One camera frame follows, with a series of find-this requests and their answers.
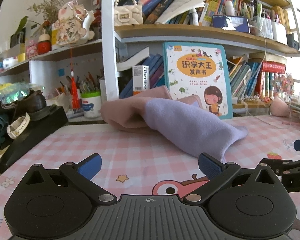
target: cartoon apple print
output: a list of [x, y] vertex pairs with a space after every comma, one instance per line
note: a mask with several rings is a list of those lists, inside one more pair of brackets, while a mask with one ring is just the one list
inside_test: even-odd
[[197, 179], [197, 174], [193, 174], [191, 180], [183, 182], [164, 180], [153, 187], [152, 195], [179, 195], [180, 198], [183, 198], [185, 195], [201, 187], [208, 181], [207, 177]]
[[268, 156], [268, 159], [282, 160], [282, 157], [279, 154], [274, 153], [274, 152], [269, 152], [267, 154], [267, 156]]

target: teal book border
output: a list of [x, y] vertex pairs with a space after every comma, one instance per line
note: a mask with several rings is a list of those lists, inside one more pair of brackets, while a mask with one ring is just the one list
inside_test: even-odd
[[170, 90], [169, 85], [169, 77], [168, 77], [168, 59], [167, 59], [167, 47], [168, 46], [202, 46], [208, 48], [216, 48], [220, 49], [222, 53], [222, 63], [223, 63], [223, 74], [225, 76], [226, 82], [226, 90], [227, 90], [227, 102], [228, 102], [228, 114], [219, 116], [220, 119], [231, 119], [233, 117], [233, 109], [232, 109], [232, 95], [231, 95], [231, 88], [230, 88], [230, 78], [229, 78], [229, 71], [228, 71], [228, 64], [226, 59], [226, 52], [225, 48], [221, 45], [217, 44], [210, 44], [210, 43], [199, 43], [199, 42], [164, 42], [163, 43], [163, 60], [164, 60], [164, 82], [167, 88]]

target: watch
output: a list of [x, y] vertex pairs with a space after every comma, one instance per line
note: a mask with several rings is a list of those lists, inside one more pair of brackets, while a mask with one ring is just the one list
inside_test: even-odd
[[15, 140], [27, 128], [29, 122], [30, 116], [28, 113], [26, 113], [26, 116], [19, 117], [7, 127], [9, 137]]

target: green lid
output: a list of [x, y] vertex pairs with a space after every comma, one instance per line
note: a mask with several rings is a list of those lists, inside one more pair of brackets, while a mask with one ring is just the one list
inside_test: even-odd
[[83, 93], [81, 94], [81, 98], [94, 98], [101, 96], [101, 92], [89, 92], [89, 93]]

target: checkered tablecloth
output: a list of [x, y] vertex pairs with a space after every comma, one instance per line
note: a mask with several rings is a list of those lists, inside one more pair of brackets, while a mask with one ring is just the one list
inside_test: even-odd
[[[226, 121], [249, 130], [245, 139], [227, 150], [226, 160], [244, 168], [254, 168], [267, 157], [299, 160], [300, 154], [293, 149], [292, 143], [300, 139], [300, 127], [282, 125], [282, 120], [273, 116], [259, 118], [264, 122], [254, 117]], [[198, 169], [198, 160], [161, 135], [120, 131], [52, 134], [0, 176], [0, 240], [11, 236], [3, 217], [5, 203], [32, 164], [41, 163], [47, 169], [58, 168], [65, 162], [77, 163], [92, 153], [102, 157], [102, 169], [92, 181], [117, 197], [121, 194], [166, 194], [167, 188], [173, 188], [175, 194], [183, 196], [206, 183], [204, 174]], [[291, 197], [300, 220], [300, 192], [291, 193]], [[300, 232], [293, 230], [290, 236], [300, 239]]]

